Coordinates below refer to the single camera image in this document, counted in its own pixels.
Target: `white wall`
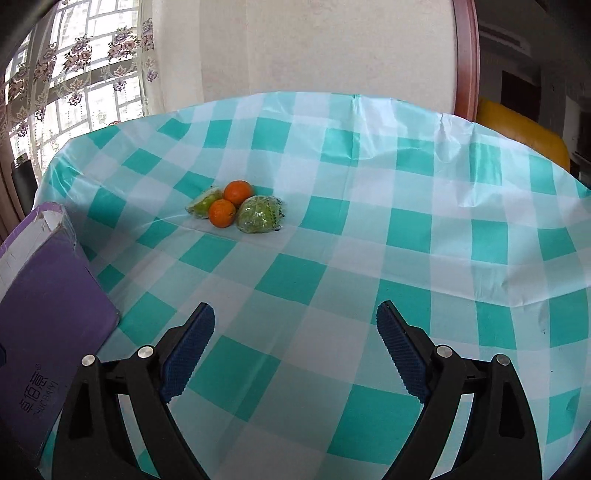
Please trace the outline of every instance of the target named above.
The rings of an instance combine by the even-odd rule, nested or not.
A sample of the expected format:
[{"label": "white wall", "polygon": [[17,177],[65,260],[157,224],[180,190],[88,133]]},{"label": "white wall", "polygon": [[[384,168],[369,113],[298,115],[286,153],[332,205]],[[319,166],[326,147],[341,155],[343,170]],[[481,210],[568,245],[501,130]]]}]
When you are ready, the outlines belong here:
[{"label": "white wall", "polygon": [[153,2],[166,110],[275,90],[454,110],[452,0]]},{"label": "white wall", "polygon": [[577,150],[579,140],[579,122],[581,118],[581,107],[570,97],[566,97],[566,114],[564,116],[564,132],[562,139],[572,155]]},{"label": "white wall", "polygon": [[501,102],[501,87],[503,81],[503,71],[512,73],[519,78],[535,84],[531,76],[519,70],[516,61],[502,57],[496,53],[481,50],[480,51],[480,96],[489,100]]}]

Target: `window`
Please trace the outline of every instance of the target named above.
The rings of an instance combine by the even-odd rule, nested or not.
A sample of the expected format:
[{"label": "window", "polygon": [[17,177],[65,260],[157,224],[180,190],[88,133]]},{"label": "window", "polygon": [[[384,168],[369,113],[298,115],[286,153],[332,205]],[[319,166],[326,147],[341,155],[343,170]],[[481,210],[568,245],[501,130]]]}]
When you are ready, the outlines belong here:
[{"label": "window", "polygon": [[[130,59],[112,59],[109,62],[109,45],[113,41],[118,28],[131,28],[137,35],[139,0],[62,0],[51,12],[50,38],[46,43],[57,46],[56,65],[51,76],[48,91],[48,104],[42,121],[29,112],[28,131],[19,136],[15,125],[10,125],[12,149],[15,157],[27,153],[31,159],[37,179],[45,172],[50,160],[66,142],[78,135],[103,128],[113,122],[122,122],[143,116],[141,88],[137,71],[131,71]],[[28,63],[35,68],[31,47],[35,43],[33,30],[29,34],[6,70],[6,81],[18,71],[19,66]],[[77,105],[69,102],[70,95],[64,94],[58,86],[64,79],[70,80],[80,76],[81,70],[69,71],[62,75],[63,65],[76,39],[86,35],[92,48],[90,67],[85,69],[87,79],[84,88],[80,89],[83,96]],[[124,66],[121,76],[113,78],[104,74],[104,67],[110,65],[115,71],[118,64]],[[116,91],[113,84],[124,85]]]}]

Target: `metal bolt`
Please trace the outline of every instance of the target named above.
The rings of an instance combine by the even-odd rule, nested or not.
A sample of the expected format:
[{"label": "metal bolt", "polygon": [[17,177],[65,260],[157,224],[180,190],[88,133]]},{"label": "metal bolt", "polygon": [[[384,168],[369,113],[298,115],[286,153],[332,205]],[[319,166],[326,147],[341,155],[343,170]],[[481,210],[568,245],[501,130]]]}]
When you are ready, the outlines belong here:
[{"label": "metal bolt", "polygon": [[154,353],[154,349],[152,347],[150,347],[149,345],[146,345],[138,350],[138,357],[148,358],[149,356],[152,356],[153,353]]},{"label": "metal bolt", "polygon": [[437,354],[443,358],[450,358],[453,355],[453,350],[447,345],[440,345],[437,347]]},{"label": "metal bolt", "polygon": [[85,367],[89,367],[93,363],[95,363],[95,356],[94,355],[85,355],[82,357],[82,365],[84,365]]},{"label": "metal bolt", "polygon": [[502,353],[499,353],[499,355],[496,356],[496,361],[499,362],[503,367],[506,367],[511,363],[511,359]]}]

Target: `orange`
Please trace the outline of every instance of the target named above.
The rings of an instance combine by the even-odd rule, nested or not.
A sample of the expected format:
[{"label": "orange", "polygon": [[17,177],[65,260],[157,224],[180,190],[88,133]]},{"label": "orange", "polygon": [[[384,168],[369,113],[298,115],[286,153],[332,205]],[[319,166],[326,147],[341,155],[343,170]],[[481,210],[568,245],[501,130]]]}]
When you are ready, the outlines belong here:
[{"label": "orange", "polygon": [[251,184],[244,180],[234,180],[228,183],[228,186],[223,191],[223,197],[238,208],[244,200],[252,197],[255,194]]},{"label": "orange", "polygon": [[216,200],[208,211],[209,221],[213,226],[226,228],[230,226],[236,216],[236,207],[227,200]]}]

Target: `window grid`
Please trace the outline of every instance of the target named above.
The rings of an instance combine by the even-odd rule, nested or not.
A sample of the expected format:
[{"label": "window grid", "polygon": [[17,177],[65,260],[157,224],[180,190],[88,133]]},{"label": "window grid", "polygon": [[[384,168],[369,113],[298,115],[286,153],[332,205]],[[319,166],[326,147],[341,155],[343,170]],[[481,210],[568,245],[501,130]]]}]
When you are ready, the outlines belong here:
[{"label": "window grid", "polygon": [[[124,20],[123,14],[127,12],[135,12],[135,15],[131,15],[132,24],[126,25],[137,31],[138,21],[138,1],[137,0],[116,0],[114,2],[114,8],[109,11],[100,11],[104,2],[109,0],[79,0],[68,2],[67,5],[59,4],[55,17],[51,39],[56,41],[60,49],[57,54],[63,54],[71,49],[75,42],[74,36],[67,34],[67,30],[72,24],[74,17],[75,21],[84,22],[84,32],[86,35],[91,37],[91,41],[100,40],[102,38],[110,37],[113,38],[116,29],[120,26],[119,24]],[[95,10],[95,15],[91,15],[91,10]],[[81,15],[74,15],[74,12],[85,13],[83,19],[79,18]],[[112,31],[107,33],[101,33],[100,35],[92,36],[89,35],[90,23],[98,18],[107,17],[113,15],[113,26]],[[82,25],[77,24],[74,30],[82,31]],[[30,42],[30,34],[27,39],[23,42],[17,55],[12,59],[7,70],[7,80],[14,75],[17,71],[18,65],[22,62],[18,61],[19,58],[26,60],[27,49]],[[93,55],[101,54],[102,52],[93,51]],[[99,69],[107,60],[107,53],[101,58],[93,58],[91,62],[91,69]],[[56,64],[53,79],[51,85],[54,85],[54,81],[61,73],[62,65]],[[84,132],[90,132],[99,128],[107,126],[113,121],[120,122],[123,117],[123,111],[125,111],[125,119],[130,119],[130,106],[137,104],[140,108],[131,110],[133,118],[142,116],[141,109],[141,94],[139,89],[139,78],[138,72],[132,72],[123,77],[127,81],[126,89],[123,92],[116,92],[113,89],[113,83],[117,79],[109,79],[106,82],[95,83],[94,85],[87,86],[83,89],[83,100],[82,103],[76,106],[70,106],[64,99],[58,99],[55,102],[47,105],[47,111],[51,110],[51,125],[44,122],[49,122],[48,114],[44,122],[37,121],[34,117],[30,117],[30,130],[25,137],[18,137],[15,132],[11,134],[11,144],[15,156],[19,156],[25,152],[30,154],[37,161],[40,168],[40,172],[36,171],[38,176],[37,180],[40,180],[39,174],[43,174],[53,157],[53,155],[62,148],[66,141],[70,138],[74,138]],[[55,110],[55,121],[53,120],[53,109]]]}]

